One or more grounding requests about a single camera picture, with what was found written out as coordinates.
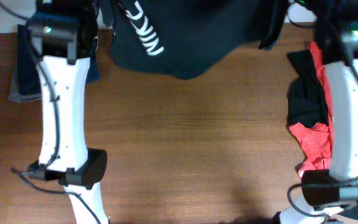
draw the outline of red fabric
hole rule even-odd
[[[301,123],[290,126],[290,132],[296,137],[307,157],[307,160],[304,161],[301,169],[298,171],[298,175],[301,178],[306,170],[329,169],[334,144],[333,98],[323,65],[323,53],[318,48],[316,42],[312,42],[308,48],[313,56],[317,79],[324,89],[328,107],[329,126],[321,123],[315,124],[311,129],[304,127]]]

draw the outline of wood grain surface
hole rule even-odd
[[[89,147],[108,152],[102,192],[112,223],[218,223],[288,208],[304,155],[286,127],[297,77],[286,53],[303,50],[310,31],[285,26],[273,50],[244,45],[188,81],[115,66],[111,35],[99,33],[102,80],[86,87],[85,132]],[[1,34],[0,223],[74,223],[68,197],[9,172],[36,160],[42,142],[40,102],[7,100],[16,50],[17,36]]]

